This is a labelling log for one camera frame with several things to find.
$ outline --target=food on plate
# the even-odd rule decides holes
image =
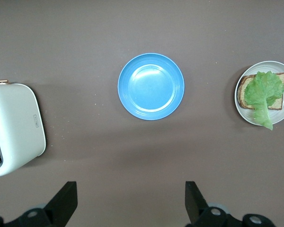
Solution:
[[[284,72],[244,76],[238,88],[238,102],[242,108],[253,109],[258,124],[273,129],[268,110],[283,107]]]

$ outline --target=toaster label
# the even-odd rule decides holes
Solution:
[[[34,115],[34,121],[35,121],[36,128],[38,128],[39,127],[39,123],[38,123],[37,115]]]

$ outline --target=plate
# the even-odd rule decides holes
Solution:
[[[158,120],[170,115],[184,95],[184,79],[179,67],[168,57],[145,53],[131,59],[118,81],[121,103],[132,115]]]
[[[255,119],[253,117],[253,110],[244,109],[239,105],[239,102],[237,99],[237,92],[238,92],[239,84],[240,84],[242,77],[256,74],[258,71],[260,72],[271,71],[273,73],[284,72],[284,64],[277,62],[277,61],[263,61],[263,62],[257,63],[251,66],[248,70],[246,70],[243,73],[243,75],[240,77],[237,83],[237,86],[235,89],[235,104],[236,104],[237,110],[246,121],[254,125],[260,125],[260,124],[255,122]],[[268,110],[268,112],[269,112],[269,117],[272,121],[272,124],[278,123],[284,119],[284,93],[283,93],[282,110]]]

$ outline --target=blue plate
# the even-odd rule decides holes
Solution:
[[[158,120],[179,106],[184,79],[168,57],[145,53],[131,59],[122,69],[118,93],[125,109],[143,120]]]

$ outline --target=white plate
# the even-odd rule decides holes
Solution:
[[[256,74],[258,71],[260,72],[271,71],[273,73],[284,72],[284,64],[277,62],[277,61],[263,61],[263,62],[257,63],[251,66],[248,70],[246,70],[243,73],[243,75],[240,77],[240,79],[238,80],[238,83],[235,89],[235,104],[236,104],[237,110],[246,121],[248,121],[251,124],[255,124],[255,125],[259,125],[259,124],[255,122],[255,119],[253,117],[253,110],[244,109],[239,105],[239,102],[237,99],[237,92],[238,92],[238,87],[239,87],[242,77]],[[268,111],[269,111],[269,117],[273,124],[278,123],[284,119],[284,93],[283,93],[282,110],[268,110]]]

